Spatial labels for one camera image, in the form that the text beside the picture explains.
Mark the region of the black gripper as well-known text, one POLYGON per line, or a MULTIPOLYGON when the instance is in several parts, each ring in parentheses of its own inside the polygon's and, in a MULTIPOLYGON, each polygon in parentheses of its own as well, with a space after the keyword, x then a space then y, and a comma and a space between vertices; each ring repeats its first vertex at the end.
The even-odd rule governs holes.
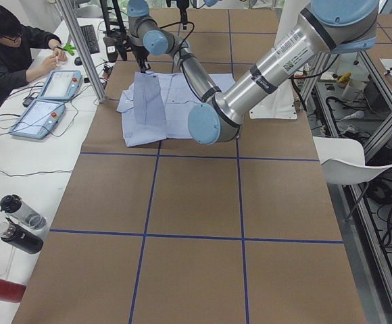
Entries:
POLYGON ((141 73, 145 73, 146 71, 151 69, 151 66, 148 62, 149 52, 144 46, 140 47, 135 45, 133 47, 133 55, 139 65, 141 73))

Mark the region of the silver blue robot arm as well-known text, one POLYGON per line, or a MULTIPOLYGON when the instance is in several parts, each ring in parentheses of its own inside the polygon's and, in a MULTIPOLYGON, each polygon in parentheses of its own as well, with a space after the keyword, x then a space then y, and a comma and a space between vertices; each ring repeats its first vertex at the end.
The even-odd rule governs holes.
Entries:
POLYGON ((149 54, 161 55, 168 49, 168 39, 149 15, 149 6, 143 0, 130 0, 127 5, 131 51, 141 73, 150 70, 149 54))
POLYGON ((376 39, 378 1, 310 1, 297 23, 226 92, 209 77, 187 42, 160 29, 145 1, 128 4, 129 30, 152 55, 167 54, 201 101, 188 116, 188 130, 201 144, 239 135, 245 114, 316 54, 371 48, 376 39))

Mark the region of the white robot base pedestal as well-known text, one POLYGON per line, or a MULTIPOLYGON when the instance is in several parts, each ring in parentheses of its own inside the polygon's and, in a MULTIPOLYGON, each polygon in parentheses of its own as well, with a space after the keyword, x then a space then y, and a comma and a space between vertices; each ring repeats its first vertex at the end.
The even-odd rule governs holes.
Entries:
POLYGON ((284 119, 284 120, 296 120, 297 112, 295 109, 295 99, 293 95, 293 89, 291 81, 287 80, 288 76, 283 64, 286 62, 287 56, 285 50, 281 50, 280 46, 288 40, 288 33, 297 23, 297 16, 299 11, 302 9, 300 1, 284 1, 282 12, 280 15, 280 21, 276 38, 274 42, 274 48, 279 50, 280 53, 276 54, 274 58, 276 62, 275 72, 280 72, 281 76, 285 77, 285 81, 277 83, 277 90, 269 94, 265 99, 260 101, 253 109, 250 110, 249 116, 251 119, 284 119))

